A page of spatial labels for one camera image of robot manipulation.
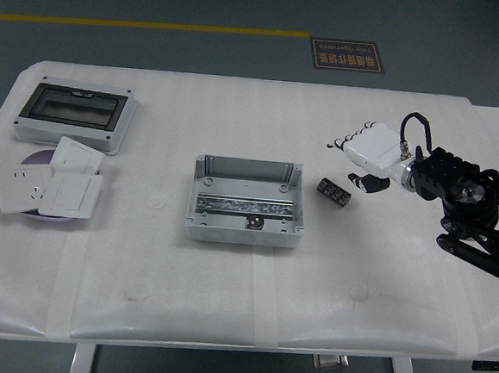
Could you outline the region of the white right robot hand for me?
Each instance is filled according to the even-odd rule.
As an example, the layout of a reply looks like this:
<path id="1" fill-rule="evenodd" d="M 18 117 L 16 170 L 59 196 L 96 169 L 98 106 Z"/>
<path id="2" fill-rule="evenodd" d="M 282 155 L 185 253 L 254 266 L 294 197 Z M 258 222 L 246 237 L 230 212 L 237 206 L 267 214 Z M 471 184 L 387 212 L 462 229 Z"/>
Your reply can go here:
<path id="1" fill-rule="evenodd" d="M 338 148 L 366 172 L 363 177 L 348 175 L 365 193 L 386 190 L 391 182 L 405 190 L 415 190 L 411 174 L 413 155 L 402 151 L 400 134 L 382 122 L 367 122 L 355 134 L 335 139 L 327 147 Z"/>

